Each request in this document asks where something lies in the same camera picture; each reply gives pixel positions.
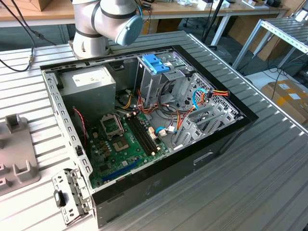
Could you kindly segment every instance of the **blue drive bay latch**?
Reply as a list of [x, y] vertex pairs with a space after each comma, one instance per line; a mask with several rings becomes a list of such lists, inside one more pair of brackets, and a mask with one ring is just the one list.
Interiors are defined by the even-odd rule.
[[155, 74], [170, 71], [170, 68], [162, 63], [162, 60], [157, 58], [154, 54], [147, 54], [142, 57], [145, 63], [151, 68]]

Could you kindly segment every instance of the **aluminum slotted table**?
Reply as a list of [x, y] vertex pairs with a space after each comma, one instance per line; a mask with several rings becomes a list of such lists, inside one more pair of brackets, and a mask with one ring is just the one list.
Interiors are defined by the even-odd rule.
[[[302, 230], [308, 222], [308, 133], [270, 103], [194, 36], [185, 32], [139, 37], [114, 53], [181, 45], [259, 120], [222, 156], [137, 208], [115, 219], [105, 231], [122, 230]], [[30, 49], [1, 52], [15, 68]], [[67, 228], [53, 198], [51, 177], [71, 167], [53, 115], [39, 66], [74, 60], [68, 45], [38, 48], [24, 73], [0, 66], [0, 120], [19, 113], [29, 121], [41, 179], [0, 197], [1, 230], [96, 230], [87, 216]]]

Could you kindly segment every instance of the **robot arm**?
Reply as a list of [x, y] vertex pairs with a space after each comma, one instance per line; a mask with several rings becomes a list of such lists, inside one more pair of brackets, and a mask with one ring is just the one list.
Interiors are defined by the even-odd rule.
[[107, 54], [108, 39], [121, 46], [133, 43], [142, 28], [134, 0], [73, 0], [74, 52], [82, 58]]

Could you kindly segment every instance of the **expansion slot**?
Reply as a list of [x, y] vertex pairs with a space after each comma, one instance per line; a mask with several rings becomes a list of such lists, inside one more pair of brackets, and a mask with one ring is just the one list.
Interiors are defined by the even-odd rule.
[[103, 177], [103, 179], [102, 179], [103, 182], [104, 182], [104, 181], [107, 181], [107, 180], [111, 180], [111, 179], [113, 179], [113, 178], [116, 178], [116, 177], [118, 177], [118, 176], [124, 174], [125, 172], [127, 172], [127, 171], [129, 171], [129, 170], [135, 168], [136, 165], [137, 165], [137, 163], [138, 163], [139, 161], [140, 161], [140, 160], [136, 160], [134, 163], [132, 163], [132, 164], [130, 164], [130, 165], [124, 167], [124, 168], [121, 168], [121, 169], [119, 169], [118, 171], [115, 171], [115, 172], [109, 174], [108, 176]]
[[134, 133], [134, 136], [136, 137], [140, 146], [143, 148], [145, 154], [147, 156], [155, 154], [157, 152], [157, 148], [149, 137], [148, 133], [146, 133], [143, 126], [140, 124], [140, 121], [137, 119], [137, 117], [128, 118], [126, 123]]

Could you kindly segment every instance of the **metal shelf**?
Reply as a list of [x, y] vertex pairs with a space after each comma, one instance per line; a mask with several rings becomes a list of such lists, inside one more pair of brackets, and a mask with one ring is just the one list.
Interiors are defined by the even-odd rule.
[[255, 54], [259, 51], [263, 44], [265, 44], [266, 40], [269, 38], [270, 33], [280, 37], [294, 47], [294, 49], [292, 49], [291, 52], [286, 56], [284, 62], [295, 49], [299, 49], [303, 53], [308, 52], [308, 25], [306, 23], [299, 23], [293, 18], [273, 18], [266, 20], [260, 19], [247, 42], [243, 46], [241, 52], [234, 61], [232, 65], [234, 69], [239, 66], [244, 55], [254, 41], [254, 38], [262, 27], [267, 29], [269, 33], [267, 33], [263, 38], [262, 42], [256, 49]]

